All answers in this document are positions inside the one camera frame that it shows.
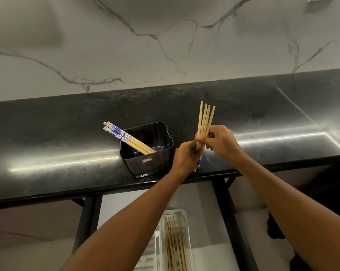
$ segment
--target person's left hand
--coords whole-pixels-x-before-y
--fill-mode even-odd
[[[183,180],[193,172],[197,166],[197,159],[202,155],[203,149],[196,150],[196,142],[182,143],[175,151],[172,163],[172,172],[180,174]]]

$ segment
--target red label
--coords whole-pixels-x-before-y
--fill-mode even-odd
[[[151,161],[151,160],[152,160],[152,158],[147,158],[147,159],[143,159],[142,162],[145,163],[145,162]]]

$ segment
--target person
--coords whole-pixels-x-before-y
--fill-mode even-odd
[[[305,262],[313,270],[340,270],[340,216],[251,159],[225,126],[211,126],[209,133],[196,136],[195,140],[231,162],[249,180]],[[170,198],[197,165],[202,152],[196,150],[196,141],[182,143],[175,152],[170,172],[104,223],[61,270],[132,271]]]

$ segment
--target hand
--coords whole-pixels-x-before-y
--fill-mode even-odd
[[[243,152],[231,130],[224,125],[212,125],[209,136],[196,135],[195,141],[205,143],[207,148],[229,161]]]
[[[171,171],[180,175],[184,180],[195,170],[197,159],[202,155],[202,152],[203,150],[196,150],[195,141],[182,143],[175,151]]]

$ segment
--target marble wall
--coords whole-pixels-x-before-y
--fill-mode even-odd
[[[48,0],[45,13],[16,10],[27,22],[0,13],[0,101],[340,68],[340,0],[307,2]]]

